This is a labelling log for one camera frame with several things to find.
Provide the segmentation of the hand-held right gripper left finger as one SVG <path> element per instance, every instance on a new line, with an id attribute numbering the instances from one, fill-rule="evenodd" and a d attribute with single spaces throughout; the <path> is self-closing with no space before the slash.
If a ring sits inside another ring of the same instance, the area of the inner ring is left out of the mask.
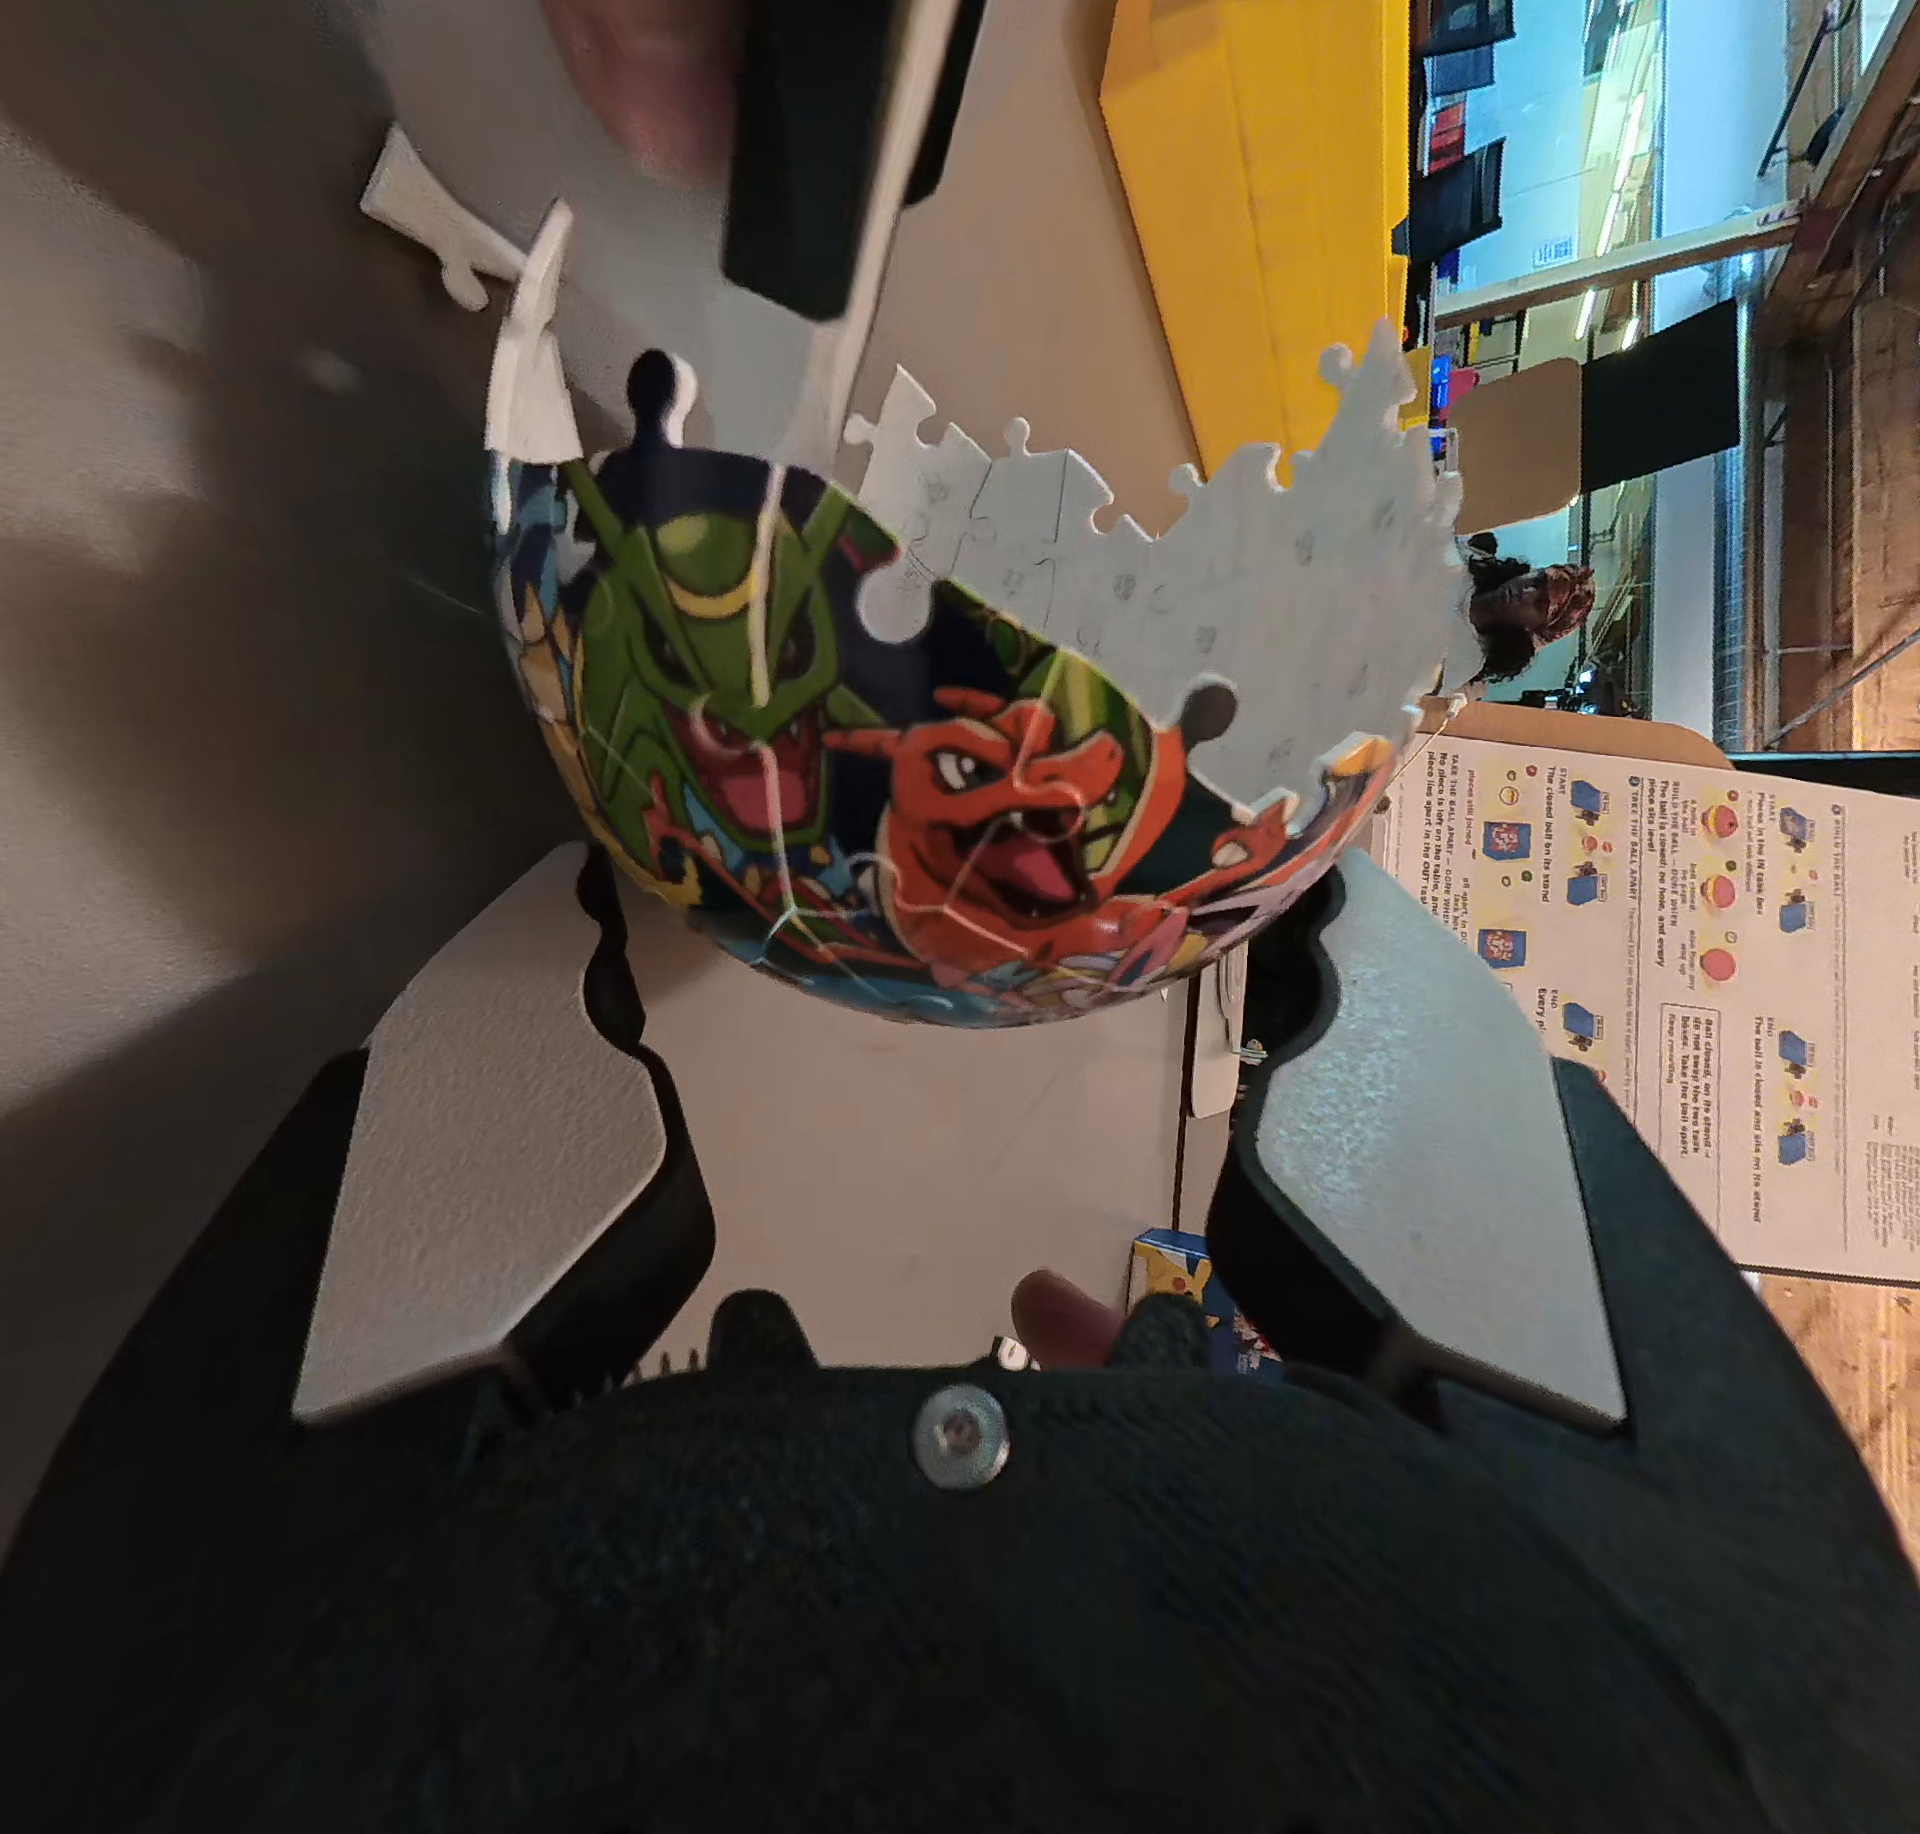
<path id="1" fill-rule="evenodd" d="M 716 1256 L 601 848 L 537 862 L 366 1040 L 294 1415 L 497 1375 L 565 1413 L 639 1374 Z"/>

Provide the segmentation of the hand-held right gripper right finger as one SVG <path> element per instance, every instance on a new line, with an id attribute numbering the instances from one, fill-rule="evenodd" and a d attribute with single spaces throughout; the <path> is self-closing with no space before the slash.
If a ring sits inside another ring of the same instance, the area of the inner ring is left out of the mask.
<path id="1" fill-rule="evenodd" d="M 1507 992 L 1367 855 L 1260 937 L 1253 1068 L 1208 1249 L 1284 1366 L 1427 1418 L 1440 1385 L 1578 1430 L 1627 1421 L 1550 1058 Z"/>

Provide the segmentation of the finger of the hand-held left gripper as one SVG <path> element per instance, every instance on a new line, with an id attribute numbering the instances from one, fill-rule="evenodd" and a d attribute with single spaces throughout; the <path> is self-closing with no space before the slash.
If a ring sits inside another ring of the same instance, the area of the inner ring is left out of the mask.
<path id="1" fill-rule="evenodd" d="M 936 70 L 931 111 L 924 118 L 921 145 L 904 182 L 908 204 L 924 204 L 942 188 L 948 170 L 948 151 L 953 141 L 958 117 L 962 111 L 966 78 L 977 59 L 977 40 L 986 19 L 990 0 L 958 0 L 953 30 L 948 35 L 945 63 Z"/>
<path id="2" fill-rule="evenodd" d="M 870 346 L 885 265 L 893 258 L 904 182 L 921 145 L 958 0 L 900 0 L 893 70 L 885 80 L 873 188 L 857 244 L 850 307 L 831 323 L 803 323 L 805 350 L 794 392 L 774 435 L 774 462 L 831 474 L 850 411 L 850 390 Z"/>

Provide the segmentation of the single puzzle piece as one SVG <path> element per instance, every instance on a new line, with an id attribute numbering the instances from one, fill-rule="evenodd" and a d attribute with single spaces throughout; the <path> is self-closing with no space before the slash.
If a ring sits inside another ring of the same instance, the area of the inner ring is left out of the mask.
<path id="1" fill-rule="evenodd" d="M 491 283 L 514 283 L 526 252 L 469 213 L 425 164 L 402 121 L 389 121 L 356 208 L 428 252 L 455 307 L 487 311 Z"/>

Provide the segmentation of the colourful puzzle ball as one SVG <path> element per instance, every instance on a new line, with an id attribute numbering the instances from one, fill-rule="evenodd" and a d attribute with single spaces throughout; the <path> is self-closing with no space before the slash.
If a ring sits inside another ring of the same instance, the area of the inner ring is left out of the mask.
<path id="1" fill-rule="evenodd" d="M 555 204 L 487 396 L 493 607 L 583 824 L 720 953 L 916 1025 L 1051 1025 L 1210 966 L 1349 848 L 1448 649 L 1457 480 L 1378 323 L 1329 423 L 1161 536 L 1023 423 L 990 455 L 895 371 L 859 490 L 683 442 L 643 350 L 585 459 Z"/>

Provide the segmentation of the blue puzzle box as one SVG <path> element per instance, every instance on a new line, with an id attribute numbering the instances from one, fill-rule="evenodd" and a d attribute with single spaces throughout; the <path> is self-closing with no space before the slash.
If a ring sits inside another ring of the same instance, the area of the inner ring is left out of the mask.
<path id="1" fill-rule="evenodd" d="M 1210 1366 L 1237 1375 L 1274 1378 L 1279 1355 L 1264 1340 L 1231 1288 L 1214 1269 L 1204 1235 L 1180 1227 L 1144 1227 L 1127 1256 L 1124 1299 L 1137 1304 L 1147 1297 L 1170 1293 L 1198 1307 Z"/>

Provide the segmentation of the person's left hand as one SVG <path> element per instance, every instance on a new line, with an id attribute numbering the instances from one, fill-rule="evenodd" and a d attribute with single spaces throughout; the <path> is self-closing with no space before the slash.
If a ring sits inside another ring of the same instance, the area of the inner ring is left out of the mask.
<path id="1" fill-rule="evenodd" d="M 565 70 L 640 174 L 728 178 L 745 0 L 537 0 Z"/>

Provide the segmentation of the person's right hand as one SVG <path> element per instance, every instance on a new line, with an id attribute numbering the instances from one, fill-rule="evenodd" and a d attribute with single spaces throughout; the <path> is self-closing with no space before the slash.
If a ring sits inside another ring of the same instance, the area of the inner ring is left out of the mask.
<path id="1" fill-rule="evenodd" d="M 1124 1307 L 1055 1269 L 1032 1269 L 1012 1293 L 1015 1340 L 1039 1370 L 1098 1370 L 1124 1331 Z"/>

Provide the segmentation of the yellow plastic bin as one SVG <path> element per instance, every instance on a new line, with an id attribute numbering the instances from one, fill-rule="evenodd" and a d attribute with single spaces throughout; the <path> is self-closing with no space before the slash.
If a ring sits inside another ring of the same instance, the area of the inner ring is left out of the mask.
<path id="1" fill-rule="evenodd" d="M 1116 0 L 1098 112 L 1198 472 L 1311 451 L 1329 347 L 1399 347 L 1414 0 Z"/>

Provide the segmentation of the clipboard with paper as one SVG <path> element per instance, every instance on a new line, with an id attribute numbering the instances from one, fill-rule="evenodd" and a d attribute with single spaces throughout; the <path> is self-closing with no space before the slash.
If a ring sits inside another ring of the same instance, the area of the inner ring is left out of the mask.
<path id="1" fill-rule="evenodd" d="M 1578 1059 L 1811 1357 L 1916 1435 L 1916 803 L 1647 719 L 1472 701 L 1373 855 Z"/>

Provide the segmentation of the dark storage rack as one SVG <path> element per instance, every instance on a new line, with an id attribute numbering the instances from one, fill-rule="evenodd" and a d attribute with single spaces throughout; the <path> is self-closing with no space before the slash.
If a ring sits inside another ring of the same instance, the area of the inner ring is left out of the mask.
<path id="1" fill-rule="evenodd" d="M 1446 274 L 1454 254 L 1501 230 L 1504 138 L 1474 141 L 1472 95 L 1495 84 L 1495 51 L 1513 40 L 1513 0 L 1409 4 L 1409 215 L 1395 249 L 1414 274 Z"/>

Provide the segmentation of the tan rounded panel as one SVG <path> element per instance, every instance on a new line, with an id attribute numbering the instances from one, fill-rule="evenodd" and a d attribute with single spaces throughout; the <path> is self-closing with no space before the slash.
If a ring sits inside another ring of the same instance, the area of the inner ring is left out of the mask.
<path id="1" fill-rule="evenodd" d="M 1459 532 L 1565 511 L 1580 490 L 1580 361 L 1550 358 L 1454 396 Z"/>

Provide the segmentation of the black panel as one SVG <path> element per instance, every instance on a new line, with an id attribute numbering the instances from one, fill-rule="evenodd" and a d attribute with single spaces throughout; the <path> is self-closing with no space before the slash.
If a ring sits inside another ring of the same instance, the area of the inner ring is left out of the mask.
<path id="1" fill-rule="evenodd" d="M 1715 302 L 1580 368 L 1578 492 L 1740 449 L 1740 302 Z"/>

